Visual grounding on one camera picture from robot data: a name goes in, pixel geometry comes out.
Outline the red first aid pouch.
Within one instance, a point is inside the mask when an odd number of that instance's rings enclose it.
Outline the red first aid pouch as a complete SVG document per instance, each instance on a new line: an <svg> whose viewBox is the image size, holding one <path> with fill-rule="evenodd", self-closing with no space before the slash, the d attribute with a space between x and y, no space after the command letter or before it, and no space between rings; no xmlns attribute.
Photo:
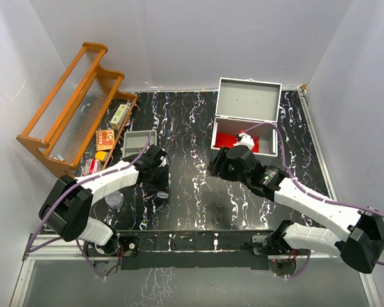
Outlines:
<svg viewBox="0 0 384 307"><path fill-rule="evenodd" d="M259 152L259 139L253 138L255 146L252 149L252 152L258 153ZM237 134L226 134L226 133L220 133L218 132L216 134L216 139L214 143L215 148L221 148L221 147L227 147L232 148L237 143Z"/></svg>

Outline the white medicine bottle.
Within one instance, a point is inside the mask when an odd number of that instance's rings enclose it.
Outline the white medicine bottle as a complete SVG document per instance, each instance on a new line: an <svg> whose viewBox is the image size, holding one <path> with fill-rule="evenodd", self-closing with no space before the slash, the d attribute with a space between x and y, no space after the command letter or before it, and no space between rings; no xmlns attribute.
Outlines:
<svg viewBox="0 0 384 307"><path fill-rule="evenodd" d="M156 195L158 198L163 199L163 200L166 200L169 198L169 194L167 192L164 192L164 191L159 191L159 192L157 192Z"/></svg>

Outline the grey plastic tray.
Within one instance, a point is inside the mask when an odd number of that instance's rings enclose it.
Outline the grey plastic tray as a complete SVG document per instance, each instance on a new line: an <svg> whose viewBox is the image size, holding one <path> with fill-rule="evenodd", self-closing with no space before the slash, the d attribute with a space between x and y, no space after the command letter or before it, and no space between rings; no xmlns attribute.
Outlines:
<svg viewBox="0 0 384 307"><path fill-rule="evenodd" d="M121 148L122 158L139 154L150 136L150 145L157 144L156 130L127 131L124 133L124 144Z"/></svg>

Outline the grey metal case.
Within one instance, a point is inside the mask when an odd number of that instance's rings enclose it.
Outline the grey metal case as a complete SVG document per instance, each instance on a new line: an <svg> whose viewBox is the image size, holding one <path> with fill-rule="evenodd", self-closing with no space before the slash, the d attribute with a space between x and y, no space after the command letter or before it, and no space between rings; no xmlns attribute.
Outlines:
<svg viewBox="0 0 384 307"><path fill-rule="evenodd" d="M267 164L278 156L277 126L282 84L222 77L211 138L211 159L220 148L215 148L216 134L237 134L245 131L259 139L259 152L254 155Z"/></svg>

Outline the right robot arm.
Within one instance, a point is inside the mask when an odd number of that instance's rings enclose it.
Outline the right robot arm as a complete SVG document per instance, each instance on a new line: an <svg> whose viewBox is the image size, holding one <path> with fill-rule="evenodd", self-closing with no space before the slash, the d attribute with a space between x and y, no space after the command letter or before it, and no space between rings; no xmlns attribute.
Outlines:
<svg viewBox="0 0 384 307"><path fill-rule="evenodd" d="M240 182L253 194L290 207L320 224L282 221L272 233L273 248L286 254L308 249L339 257L354 270L370 274L384 250L384 215L367 207L341 205L315 194L275 166L264 166L247 146L222 147L207 168L210 176Z"/></svg>

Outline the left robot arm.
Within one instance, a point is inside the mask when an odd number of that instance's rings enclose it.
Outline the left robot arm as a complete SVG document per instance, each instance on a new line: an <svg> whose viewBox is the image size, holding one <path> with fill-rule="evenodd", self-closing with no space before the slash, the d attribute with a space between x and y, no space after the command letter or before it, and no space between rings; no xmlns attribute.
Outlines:
<svg viewBox="0 0 384 307"><path fill-rule="evenodd" d="M95 244L105 255L119 248L112 226L92 218L94 204L121 189L142 185L150 194L167 199L170 190L167 153L150 145L93 175L59 177L39 211L39 218L64 241L79 239Z"/></svg>

